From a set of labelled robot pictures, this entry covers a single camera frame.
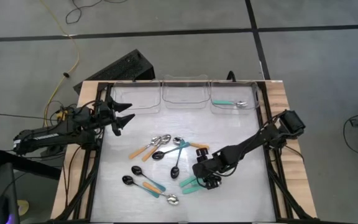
black spoon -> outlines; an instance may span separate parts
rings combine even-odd
[[[140,187],[141,189],[147,191],[148,193],[152,194],[154,197],[158,198],[160,196],[160,194],[158,194],[157,192],[154,192],[152,190],[146,189],[144,187],[141,187],[139,185],[137,185],[137,183],[134,182],[134,179],[131,176],[125,175],[124,177],[122,177],[122,181],[124,184],[126,185],[136,185],[138,187]]]
[[[133,167],[131,168],[131,170],[132,170],[132,173],[135,174],[135,175],[142,175],[142,176],[146,177],[146,175],[144,175],[143,172],[142,172],[142,168],[140,168],[139,166],[133,166]],[[153,184],[154,184],[155,186],[157,186],[158,189],[160,189],[162,192],[166,191],[166,188],[165,188],[164,186],[162,186],[161,184],[158,184],[158,183],[154,182],[152,179],[150,179],[150,178],[148,178],[148,177],[146,177],[146,178],[147,178],[149,181],[153,182]]]
[[[178,167],[178,163],[179,163],[179,158],[180,158],[180,154],[181,154],[181,150],[179,150],[179,155],[178,155],[178,159],[177,159],[177,164],[172,167],[171,169],[171,178],[176,179],[179,176],[179,167]]]

